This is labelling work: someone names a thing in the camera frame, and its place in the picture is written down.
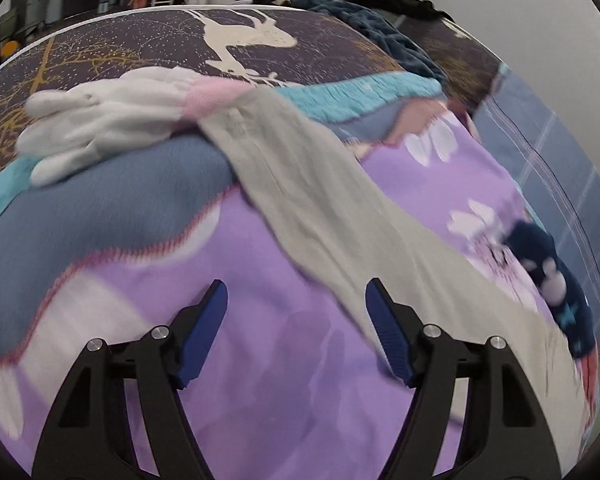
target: clothing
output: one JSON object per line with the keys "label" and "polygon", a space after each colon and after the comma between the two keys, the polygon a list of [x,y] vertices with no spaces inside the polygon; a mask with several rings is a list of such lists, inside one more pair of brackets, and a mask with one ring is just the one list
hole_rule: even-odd
{"label": "clothing", "polygon": [[567,340],[574,358],[581,358],[596,347],[591,309],[582,287],[558,257],[554,238],[540,226],[518,222],[505,243],[540,290],[555,322]]}
{"label": "clothing", "polygon": [[[152,67],[142,69],[143,77],[149,77],[149,69],[152,78],[168,76],[168,69]],[[213,103],[231,98],[231,92],[225,92],[216,78],[196,81],[201,92],[200,99],[195,98],[196,92],[189,93],[187,103],[192,111],[187,114],[191,117],[206,114]],[[240,83],[232,79],[220,82]],[[307,97],[311,88],[298,86],[288,89],[294,91],[287,95],[295,98],[297,94],[300,102],[309,104],[313,101]],[[418,94],[422,88],[422,78],[407,72],[353,79],[345,86],[329,84],[327,91],[315,88],[324,106],[308,107],[308,113],[339,109],[347,121],[330,124],[339,139],[376,142],[386,137],[404,106],[400,97]],[[430,88],[425,90],[437,95],[440,85],[430,80]],[[350,103],[349,93],[360,100]],[[379,108],[359,116],[359,110],[367,110],[365,94]],[[196,128],[190,128],[192,132],[106,160],[54,186],[29,189],[2,212],[0,326],[4,329],[0,330],[0,356],[13,351],[26,336],[49,290],[69,266],[87,256],[108,253],[110,248],[139,251],[172,240],[235,183],[222,152],[197,134]]]}
{"label": "clothing", "polygon": [[[211,113],[218,106],[230,101],[238,95],[238,92],[251,89],[249,84],[238,80],[214,76],[196,77],[190,72],[179,67],[172,70],[152,66],[132,70],[125,78],[141,76],[142,79],[153,79],[159,82],[173,82],[178,78],[184,82],[195,81],[195,85],[189,88],[182,118],[176,123],[176,128],[195,122],[197,118]],[[404,105],[400,98],[434,97],[442,94],[440,83],[435,79],[423,78],[410,72],[384,72],[335,83],[277,88],[276,91],[292,100],[308,117],[321,122],[334,123],[332,126],[334,133],[342,140],[378,140],[380,138],[378,136],[369,137],[369,132],[385,132],[395,119],[390,110],[382,108],[384,104],[394,103],[392,106],[397,113]],[[47,95],[57,97],[62,94]],[[382,108],[380,113],[374,113],[380,108]],[[65,130],[57,126],[58,119],[53,118],[50,127],[58,130],[59,137],[62,139]],[[351,120],[354,120],[354,123],[343,125],[346,128],[335,124]],[[137,133],[137,130],[128,132],[130,137]],[[41,135],[46,137],[48,132],[42,130]],[[0,172],[0,215],[14,197],[29,188],[30,176],[38,161],[38,158],[21,156]]]}
{"label": "clothing", "polygon": [[334,16],[369,38],[407,72],[447,82],[446,74],[424,50],[373,10],[338,0],[292,0],[291,6]]}
{"label": "clothing", "polygon": [[[200,127],[229,158],[288,256],[335,293],[376,348],[364,304],[376,276],[395,301],[454,338],[503,336],[538,397],[563,471],[573,466],[588,407],[556,326],[511,301],[401,211],[328,129],[273,92],[250,91]],[[458,408],[456,416],[464,404]]]}
{"label": "clothing", "polygon": [[16,150],[42,158],[31,173],[32,185],[54,184],[106,158],[168,139],[179,121],[193,124],[249,88],[180,67],[148,67],[69,91],[40,91],[27,100],[25,111],[37,121],[20,134]]}
{"label": "clothing", "polygon": [[369,9],[382,9],[397,15],[405,15],[416,20],[439,20],[446,18],[450,22],[453,18],[442,10],[436,10],[429,0],[347,0]]}
{"label": "clothing", "polygon": [[0,172],[0,215],[14,197],[29,189],[31,171],[39,161],[38,158],[21,156]]}
{"label": "clothing", "polygon": [[482,143],[518,182],[582,287],[600,346],[600,176],[577,140],[507,66],[474,121]]}

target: white flower pattern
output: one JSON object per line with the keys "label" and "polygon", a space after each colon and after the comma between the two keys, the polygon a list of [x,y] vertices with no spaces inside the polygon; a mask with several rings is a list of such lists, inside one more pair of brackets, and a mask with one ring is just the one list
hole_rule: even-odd
{"label": "white flower pattern", "polygon": [[405,135],[404,145],[411,156],[425,167],[431,163],[432,152],[435,152],[442,162],[448,162],[458,150],[458,141],[453,130],[440,118],[434,120],[419,136]]}
{"label": "white flower pattern", "polygon": [[511,250],[502,244],[502,222],[495,211],[471,199],[468,206],[471,212],[451,211],[446,225],[449,232],[466,238],[464,256],[512,300],[537,312],[536,286]]}

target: pink trim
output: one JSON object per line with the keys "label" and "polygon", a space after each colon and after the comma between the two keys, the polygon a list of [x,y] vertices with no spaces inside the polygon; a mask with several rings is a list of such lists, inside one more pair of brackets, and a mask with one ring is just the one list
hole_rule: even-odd
{"label": "pink trim", "polygon": [[15,365],[20,361],[22,354],[27,349],[29,342],[31,341],[31,337],[42,319],[42,316],[48,309],[49,305],[55,298],[56,294],[60,290],[60,288],[73,276],[75,276],[80,270],[87,269],[89,267],[100,266],[103,264],[108,264],[111,262],[129,262],[135,260],[137,258],[143,258],[147,256],[165,256],[178,247],[180,247],[189,237],[191,232],[197,227],[200,221],[207,215],[209,210],[216,206],[218,203],[221,203],[227,196],[230,196],[234,192],[240,189],[239,184],[232,184],[224,191],[220,192],[218,196],[216,196],[206,207],[200,211],[193,220],[187,225],[183,232],[177,235],[175,238],[168,240],[166,242],[159,242],[150,247],[140,249],[138,251],[123,251],[122,249],[111,248],[103,251],[98,251],[96,253],[90,254],[85,257],[83,260],[76,264],[71,264],[67,269],[54,281],[54,284],[48,290],[44,300],[40,303],[40,307],[38,308],[36,315],[34,316],[33,322],[27,330],[27,335],[21,341],[21,343],[16,347],[13,352],[0,356],[0,366],[1,365]]}

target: dark blue blanket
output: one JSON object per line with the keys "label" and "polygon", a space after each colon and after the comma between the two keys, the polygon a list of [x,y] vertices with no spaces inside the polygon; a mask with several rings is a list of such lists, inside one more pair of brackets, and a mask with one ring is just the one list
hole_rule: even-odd
{"label": "dark blue blanket", "polygon": [[341,0],[292,0],[291,5],[338,18],[369,38],[407,72],[433,77],[446,84],[446,74],[427,53],[374,10]]}

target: lavender fabric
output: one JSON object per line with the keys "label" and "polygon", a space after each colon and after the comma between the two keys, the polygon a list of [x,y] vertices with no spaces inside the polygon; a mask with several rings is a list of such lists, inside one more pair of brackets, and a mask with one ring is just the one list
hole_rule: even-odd
{"label": "lavender fabric", "polygon": [[[435,148],[419,151],[407,135],[370,151],[364,170],[507,294],[523,295],[515,260],[503,265],[494,241],[522,217],[519,192],[451,114],[426,136]],[[18,462],[30,470],[54,394],[49,385],[62,381],[83,341],[91,334],[128,340],[133,330],[139,336],[196,301],[215,278],[227,284],[228,311],[200,377],[180,394],[215,477],[377,478],[411,392],[379,366],[333,294],[293,267],[239,187],[173,242],[115,251],[70,273],[24,356],[0,365],[0,438]],[[551,319],[537,293],[527,292],[535,301],[527,306]],[[84,307],[101,304],[106,316]],[[71,313],[82,316],[80,323],[67,323]],[[37,373],[40,362],[59,360],[65,364]],[[127,399],[140,465],[155,472],[131,384]],[[450,422],[438,472],[452,466],[460,430]]]}

